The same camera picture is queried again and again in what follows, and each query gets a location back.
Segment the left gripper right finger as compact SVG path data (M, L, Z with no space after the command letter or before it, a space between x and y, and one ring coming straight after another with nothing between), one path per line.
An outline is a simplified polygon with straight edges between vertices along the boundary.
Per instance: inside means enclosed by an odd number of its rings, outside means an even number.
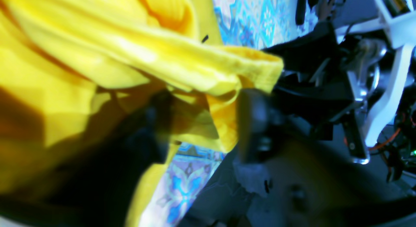
M237 98L238 158L254 168L283 227L414 227L415 196L386 183L339 149L308 138L271 104L244 89Z

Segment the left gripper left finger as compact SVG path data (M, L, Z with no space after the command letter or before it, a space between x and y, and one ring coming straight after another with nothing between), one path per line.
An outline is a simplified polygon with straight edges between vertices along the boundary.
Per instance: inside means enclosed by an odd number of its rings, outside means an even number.
M19 227L121 227L141 177L168 157L173 97L167 90L133 112L79 163L46 202L1 197L1 217Z

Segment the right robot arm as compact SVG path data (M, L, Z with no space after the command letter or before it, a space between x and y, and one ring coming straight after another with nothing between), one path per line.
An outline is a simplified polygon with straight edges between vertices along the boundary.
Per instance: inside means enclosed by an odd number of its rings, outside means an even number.
M387 181L415 175L415 11L407 0L374 0L375 19L309 33L264 48L288 72L274 92L285 114L306 120L309 135L332 140L334 125L354 163L379 154Z

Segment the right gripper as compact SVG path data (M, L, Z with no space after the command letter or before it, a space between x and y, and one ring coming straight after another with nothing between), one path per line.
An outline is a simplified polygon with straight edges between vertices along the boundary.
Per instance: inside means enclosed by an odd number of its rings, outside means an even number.
M311 125L317 140L333 139L334 125L342 121L353 162L367 164L370 150L396 116L415 46L415 11L407 0L374 0L377 15L334 30L320 22L309 34L266 47L282 58L284 72L273 88L285 114ZM350 58L338 42L347 35L381 32L385 38L364 38Z

